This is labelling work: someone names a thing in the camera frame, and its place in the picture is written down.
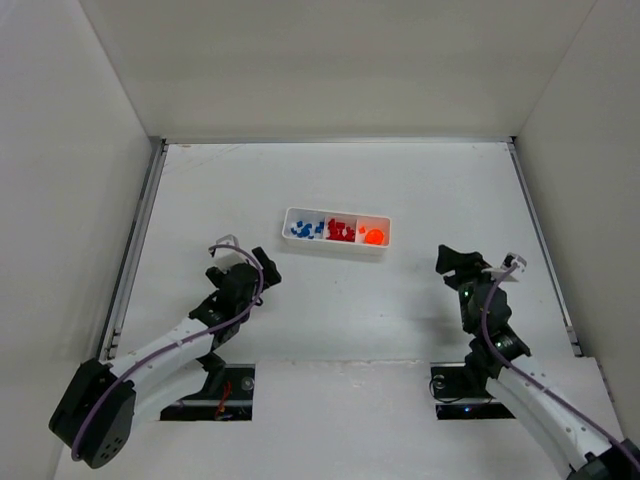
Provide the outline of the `blue lego arch piece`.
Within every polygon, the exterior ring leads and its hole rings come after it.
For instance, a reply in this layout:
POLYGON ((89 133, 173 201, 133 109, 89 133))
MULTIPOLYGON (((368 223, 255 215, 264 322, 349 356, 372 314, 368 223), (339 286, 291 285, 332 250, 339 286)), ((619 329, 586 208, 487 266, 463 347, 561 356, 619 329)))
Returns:
POLYGON ((293 238, 317 240, 323 237, 324 227, 323 220, 317 222, 297 220, 290 224, 288 233, 293 238))

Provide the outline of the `red curved lego piece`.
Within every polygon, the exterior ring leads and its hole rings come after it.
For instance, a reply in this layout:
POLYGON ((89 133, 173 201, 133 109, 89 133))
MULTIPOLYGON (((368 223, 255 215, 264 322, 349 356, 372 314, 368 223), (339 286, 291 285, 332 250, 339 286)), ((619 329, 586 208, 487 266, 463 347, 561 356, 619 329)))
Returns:
POLYGON ((354 243, 356 238, 355 225, 337 218, 330 218, 327 223, 327 236, 329 241, 354 243))

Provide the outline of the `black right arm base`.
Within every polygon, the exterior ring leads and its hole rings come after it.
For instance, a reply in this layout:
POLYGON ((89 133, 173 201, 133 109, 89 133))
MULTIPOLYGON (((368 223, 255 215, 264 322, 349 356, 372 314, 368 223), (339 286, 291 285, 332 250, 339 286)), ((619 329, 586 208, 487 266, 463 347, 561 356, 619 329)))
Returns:
POLYGON ((428 388, 439 421, 515 418, 501 402, 467 378, 463 363, 431 363, 428 388))

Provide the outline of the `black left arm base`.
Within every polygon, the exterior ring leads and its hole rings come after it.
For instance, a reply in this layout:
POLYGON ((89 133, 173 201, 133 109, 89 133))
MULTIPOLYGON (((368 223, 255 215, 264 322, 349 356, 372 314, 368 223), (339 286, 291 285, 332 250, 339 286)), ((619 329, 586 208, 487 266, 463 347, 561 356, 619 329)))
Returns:
POLYGON ((218 361, 202 389, 161 411, 164 422, 246 422, 253 417, 256 365, 218 361))

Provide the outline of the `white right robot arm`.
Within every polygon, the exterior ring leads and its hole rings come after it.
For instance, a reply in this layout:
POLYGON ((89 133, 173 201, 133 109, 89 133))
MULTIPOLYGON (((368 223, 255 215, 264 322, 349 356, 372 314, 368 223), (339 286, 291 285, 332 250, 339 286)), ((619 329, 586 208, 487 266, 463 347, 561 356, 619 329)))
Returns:
POLYGON ((638 478, 634 442, 616 439, 572 405, 510 327, 512 310, 501 285, 525 267, 513 253, 494 267, 479 252, 439 245, 435 270, 456 292, 462 329, 472 339, 463 364, 431 365, 429 390, 437 407, 455 408, 470 419, 482 407, 502 405, 563 479, 638 478))

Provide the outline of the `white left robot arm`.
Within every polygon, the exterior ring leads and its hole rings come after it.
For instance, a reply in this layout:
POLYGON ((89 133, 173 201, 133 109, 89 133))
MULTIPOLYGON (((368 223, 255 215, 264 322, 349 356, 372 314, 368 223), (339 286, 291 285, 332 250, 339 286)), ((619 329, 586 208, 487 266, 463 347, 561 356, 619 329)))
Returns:
POLYGON ((282 280, 263 248, 228 248, 235 263, 207 270, 213 292, 171 330, 125 356, 79 365, 49 420, 73 461, 103 467, 140 423, 220 385, 226 364, 217 350, 239 333, 263 292, 282 280))

